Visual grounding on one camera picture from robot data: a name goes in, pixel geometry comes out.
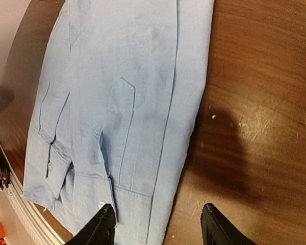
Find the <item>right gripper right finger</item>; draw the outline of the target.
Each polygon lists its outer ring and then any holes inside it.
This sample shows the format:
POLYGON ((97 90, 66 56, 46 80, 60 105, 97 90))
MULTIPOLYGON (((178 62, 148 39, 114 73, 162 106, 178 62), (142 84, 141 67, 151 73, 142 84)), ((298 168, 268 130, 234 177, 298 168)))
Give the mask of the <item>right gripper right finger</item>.
POLYGON ((256 244, 242 234, 212 203, 204 205, 201 214, 203 244, 256 244))

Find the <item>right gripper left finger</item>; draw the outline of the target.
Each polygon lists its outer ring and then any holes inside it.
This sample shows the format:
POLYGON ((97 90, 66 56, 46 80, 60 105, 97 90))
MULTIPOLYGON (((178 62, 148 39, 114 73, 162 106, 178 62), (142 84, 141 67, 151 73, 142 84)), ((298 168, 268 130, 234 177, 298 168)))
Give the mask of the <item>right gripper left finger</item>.
POLYGON ((116 218, 110 204, 105 204, 66 245, 113 245, 116 218))

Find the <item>light blue long sleeve shirt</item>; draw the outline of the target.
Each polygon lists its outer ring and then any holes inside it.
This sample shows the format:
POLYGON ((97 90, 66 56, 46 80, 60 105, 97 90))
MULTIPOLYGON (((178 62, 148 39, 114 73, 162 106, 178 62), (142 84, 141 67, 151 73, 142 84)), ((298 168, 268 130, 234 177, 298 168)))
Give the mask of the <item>light blue long sleeve shirt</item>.
POLYGON ((72 234, 162 244, 206 85, 213 1, 65 1, 30 122, 23 198, 72 234))

